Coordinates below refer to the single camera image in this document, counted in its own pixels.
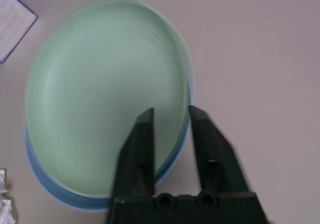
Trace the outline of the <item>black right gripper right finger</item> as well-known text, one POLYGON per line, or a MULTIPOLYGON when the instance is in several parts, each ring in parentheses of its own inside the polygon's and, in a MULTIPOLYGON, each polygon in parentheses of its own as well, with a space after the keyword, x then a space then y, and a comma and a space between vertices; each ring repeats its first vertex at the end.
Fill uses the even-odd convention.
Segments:
POLYGON ((250 192, 232 145, 210 116, 192 105, 188 112, 201 192, 250 192))

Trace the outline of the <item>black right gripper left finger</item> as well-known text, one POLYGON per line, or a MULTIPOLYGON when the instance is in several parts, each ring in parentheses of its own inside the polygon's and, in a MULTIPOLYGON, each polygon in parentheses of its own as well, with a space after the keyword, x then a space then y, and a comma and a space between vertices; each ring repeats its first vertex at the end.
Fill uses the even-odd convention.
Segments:
POLYGON ((112 198, 155 193, 154 109, 140 114, 118 157, 112 198))

